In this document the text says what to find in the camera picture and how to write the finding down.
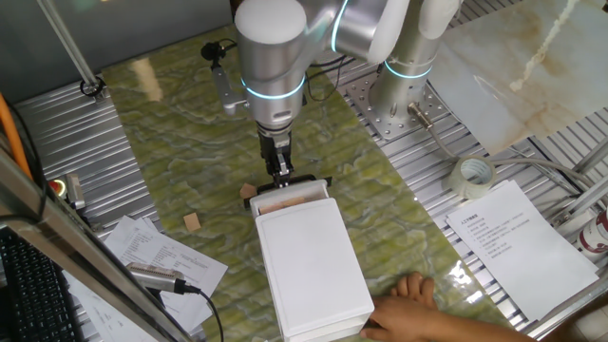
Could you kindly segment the person's bare hand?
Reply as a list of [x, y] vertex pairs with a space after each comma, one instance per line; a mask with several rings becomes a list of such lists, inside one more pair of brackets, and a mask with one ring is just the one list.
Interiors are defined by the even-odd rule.
[[390, 294], [372, 299], [370, 324], [360, 336], [373, 341], [412, 342], [437, 339], [435, 318], [440, 316], [434, 300], [435, 282], [414, 272], [401, 278]]

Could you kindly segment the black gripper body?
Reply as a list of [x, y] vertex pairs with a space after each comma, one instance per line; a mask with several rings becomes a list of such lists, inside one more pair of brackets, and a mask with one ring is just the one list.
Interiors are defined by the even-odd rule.
[[292, 133], [282, 133], [279, 135], [264, 135], [262, 132], [258, 133], [260, 142], [260, 154], [265, 160], [266, 169], [269, 175], [279, 175], [279, 164], [277, 160], [278, 154], [283, 154], [288, 167], [292, 172], [291, 164], [291, 141]]

